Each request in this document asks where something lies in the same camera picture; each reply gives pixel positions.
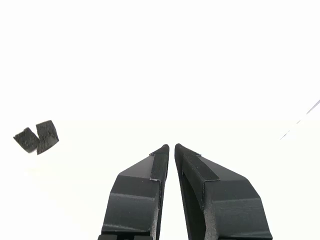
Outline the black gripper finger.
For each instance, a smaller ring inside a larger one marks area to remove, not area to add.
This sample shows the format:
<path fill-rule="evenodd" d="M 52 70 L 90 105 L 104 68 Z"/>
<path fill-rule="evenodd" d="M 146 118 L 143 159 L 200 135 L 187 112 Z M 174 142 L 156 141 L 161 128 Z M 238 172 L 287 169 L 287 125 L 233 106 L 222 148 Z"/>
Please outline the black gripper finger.
<path fill-rule="evenodd" d="M 118 174 L 110 191 L 100 240 L 158 240 L 170 148 L 164 144 Z"/>
<path fill-rule="evenodd" d="M 261 197 L 244 176 L 177 144 L 174 158 L 190 240 L 271 240 Z"/>

